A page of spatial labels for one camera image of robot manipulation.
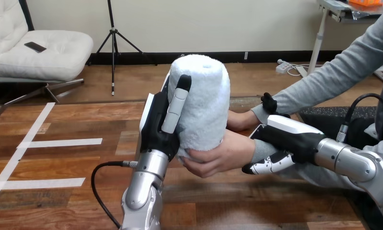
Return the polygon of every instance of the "fluffy white towel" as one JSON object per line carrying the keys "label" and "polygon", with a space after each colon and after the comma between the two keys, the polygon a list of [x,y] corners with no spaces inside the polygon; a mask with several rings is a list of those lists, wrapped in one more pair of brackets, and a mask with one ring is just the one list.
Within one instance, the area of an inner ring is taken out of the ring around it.
{"label": "fluffy white towel", "polygon": [[208,151],[217,147],[227,124],[230,80],[223,63],[203,55],[187,55],[172,63],[168,100],[171,101],[181,75],[191,76],[191,88],[176,127],[180,139],[177,156],[188,157],[188,149]]}

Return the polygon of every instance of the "power strip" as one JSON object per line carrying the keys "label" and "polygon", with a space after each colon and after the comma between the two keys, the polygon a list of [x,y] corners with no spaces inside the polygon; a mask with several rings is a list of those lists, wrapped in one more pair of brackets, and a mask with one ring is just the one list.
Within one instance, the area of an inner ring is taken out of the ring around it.
{"label": "power strip", "polygon": [[291,67],[292,67],[292,65],[289,62],[284,61],[276,67],[276,72],[286,73]]}

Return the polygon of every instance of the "smartphone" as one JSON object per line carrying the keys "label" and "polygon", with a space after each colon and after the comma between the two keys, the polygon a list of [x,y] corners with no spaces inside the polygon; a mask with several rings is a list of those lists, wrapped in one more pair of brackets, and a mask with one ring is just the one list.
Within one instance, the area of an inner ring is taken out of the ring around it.
{"label": "smartphone", "polygon": [[24,45],[25,45],[26,47],[29,47],[29,48],[35,50],[37,53],[42,53],[43,51],[46,50],[45,47],[42,47],[42,46],[38,45],[38,44],[35,43],[35,42],[28,42],[28,43],[26,43],[26,44],[24,44]]}

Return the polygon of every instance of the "black baseboard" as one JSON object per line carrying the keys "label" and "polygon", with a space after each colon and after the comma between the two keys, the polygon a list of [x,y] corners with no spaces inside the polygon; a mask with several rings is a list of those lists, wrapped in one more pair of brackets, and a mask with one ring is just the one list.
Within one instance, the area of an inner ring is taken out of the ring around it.
{"label": "black baseboard", "polygon": [[[320,51],[318,61],[331,61],[340,50]],[[181,55],[202,54],[217,59],[223,63],[275,63],[278,59],[288,62],[309,62],[312,55],[311,50],[304,51],[256,51],[249,52],[245,60],[245,52],[205,52],[205,53],[145,53],[146,56],[156,64],[171,64]],[[111,65],[111,53],[91,54],[87,64],[91,60],[92,65]],[[149,65],[153,64],[140,53],[120,53],[117,65]]]}

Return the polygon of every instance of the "black robotic glove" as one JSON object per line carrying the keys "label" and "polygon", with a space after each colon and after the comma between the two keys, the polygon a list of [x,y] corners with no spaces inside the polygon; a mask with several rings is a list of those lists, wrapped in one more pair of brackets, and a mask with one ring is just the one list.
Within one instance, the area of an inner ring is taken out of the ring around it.
{"label": "black robotic glove", "polygon": [[270,115],[280,115],[287,118],[290,118],[288,114],[280,114],[276,110],[278,108],[278,101],[274,100],[272,96],[266,92],[262,97],[260,97],[262,101],[263,109]]}

